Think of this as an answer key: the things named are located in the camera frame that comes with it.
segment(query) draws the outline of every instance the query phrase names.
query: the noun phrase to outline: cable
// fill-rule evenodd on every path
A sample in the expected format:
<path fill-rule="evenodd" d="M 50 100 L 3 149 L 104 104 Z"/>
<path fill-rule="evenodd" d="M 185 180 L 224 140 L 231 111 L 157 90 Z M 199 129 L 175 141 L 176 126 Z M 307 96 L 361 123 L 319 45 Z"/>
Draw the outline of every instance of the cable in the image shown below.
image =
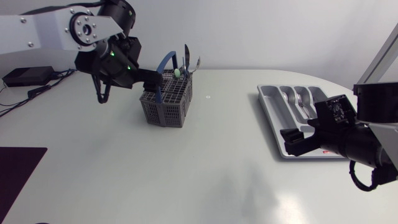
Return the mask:
<path fill-rule="evenodd" d="M 93 2 L 93 3 L 73 3 L 69 4 L 68 6 L 98 7 L 105 4 L 105 2 L 106 0 L 100 0 L 99 2 Z"/>
<path fill-rule="evenodd" d="M 370 185 L 370 186 L 366 186 L 366 185 L 362 184 L 361 181 L 358 180 L 358 178 L 355 175 L 355 163 L 356 163 L 355 161 L 349 162 L 349 174 L 350 174 L 355 186 L 357 186 L 357 188 L 359 188 L 363 191 L 366 191 L 366 192 L 376 189 L 378 184 L 375 184 L 373 182 L 373 180 L 372 180 L 372 185 Z"/>
<path fill-rule="evenodd" d="M 28 97 L 28 99 L 22 100 L 22 101 L 20 101 L 20 102 L 18 102 L 18 103 L 13 103 L 13 104 L 11 104 L 11 105 L 3 105 L 3 104 L 0 104 L 0 105 L 2 105 L 2 106 L 12 106 L 12 108 L 8 108 L 8 109 L 5 109 L 5 110 L 0 111 L 0 113 L 1 113 L 1 114 L 0 114 L 0 118 L 3 117 L 4 115 L 8 114 L 8 113 L 11 112 L 12 110 L 14 110 L 14 109 L 16 109 L 16 108 L 18 108 L 18 107 L 20 107 L 20 106 L 25 105 L 25 104 L 26 104 L 27 102 L 29 102 L 30 100 L 33 100 L 36 96 L 39 96 L 40 94 L 45 93 L 46 91 L 48 91 L 48 90 L 51 89 L 52 87 L 58 85 L 60 82 L 62 82 L 62 80 L 66 79 L 67 77 L 69 77 L 70 75 L 72 75 L 73 73 L 75 73 L 75 71 L 76 71 L 75 69 L 69 69 L 69 70 L 63 71 L 63 72 L 66 72 L 66 74 L 65 74 L 65 75 L 62 75 L 62 76 L 59 78 L 59 81 L 55 82 L 54 84 L 52 84 L 52 85 L 47 85 L 46 88 L 43 88 L 43 87 L 45 87 L 45 86 L 43 86 L 43 87 L 39 87 L 39 88 L 36 88 L 36 89 L 31 90 L 31 91 L 34 91 L 34 90 L 38 90 L 38 89 L 43 88 L 42 91 L 37 91 L 37 92 L 34 92 L 33 94 L 31 94 L 31 95 Z"/>

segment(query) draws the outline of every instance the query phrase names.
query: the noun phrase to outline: white background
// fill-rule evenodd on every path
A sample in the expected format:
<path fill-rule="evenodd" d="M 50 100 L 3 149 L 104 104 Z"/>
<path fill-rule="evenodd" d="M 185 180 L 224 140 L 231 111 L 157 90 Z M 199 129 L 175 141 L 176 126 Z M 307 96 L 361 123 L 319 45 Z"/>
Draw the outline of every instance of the white background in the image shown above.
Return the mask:
<path fill-rule="evenodd" d="M 356 83 L 398 22 L 396 0 L 128 0 L 131 36 L 142 68 L 155 68 L 188 44 L 203 69 L 278 69 L 348 88 Z M 1 0 L 0 14 L 21 14 L 77 0 Z M 73 67 L 76 52 L 33 50 L 0 55 L 0 76 L 16 67 Z M 382 81 L 398 81 L 395 63 Z"/>

